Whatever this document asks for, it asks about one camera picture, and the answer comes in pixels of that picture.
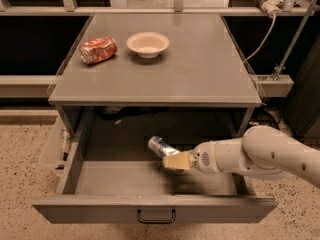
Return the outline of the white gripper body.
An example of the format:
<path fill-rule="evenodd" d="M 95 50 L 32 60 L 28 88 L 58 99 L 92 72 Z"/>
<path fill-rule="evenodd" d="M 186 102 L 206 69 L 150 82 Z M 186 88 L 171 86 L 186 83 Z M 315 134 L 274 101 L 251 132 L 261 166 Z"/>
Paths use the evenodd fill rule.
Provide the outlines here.
<path fill-rule="evenodd" d="M 216 143 L 213 141 L 197 145 L 192 155 L 195 159 L 194 167 L 205 174 L 218 174 L 220 169 L 217 165 L 215 154 Z"/>

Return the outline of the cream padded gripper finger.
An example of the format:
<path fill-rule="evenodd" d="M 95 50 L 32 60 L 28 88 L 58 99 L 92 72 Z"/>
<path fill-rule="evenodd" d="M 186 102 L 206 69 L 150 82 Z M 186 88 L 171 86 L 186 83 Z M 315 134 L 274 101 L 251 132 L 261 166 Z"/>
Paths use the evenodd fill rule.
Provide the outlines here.
<path fill-rule="evenodd" d="M 176 170 L 189 170 L 193 166 L 194 162 L 194 156 L 188 151 L 164 157 L 162 160 L 165 168 Z"/>

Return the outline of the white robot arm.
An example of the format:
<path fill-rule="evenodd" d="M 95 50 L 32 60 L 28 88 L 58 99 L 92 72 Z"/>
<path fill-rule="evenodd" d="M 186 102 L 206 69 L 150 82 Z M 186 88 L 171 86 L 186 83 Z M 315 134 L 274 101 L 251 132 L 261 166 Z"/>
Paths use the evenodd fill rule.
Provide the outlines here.
<path fill-rule="evenodd" d="M 193 150 L 164 157 L 163 166 L 267 180 L 282 179 L 290 173 L 320 187 L 320 151 L 262 125 L 249 128 L 242 138 L 204 142 Z"/>

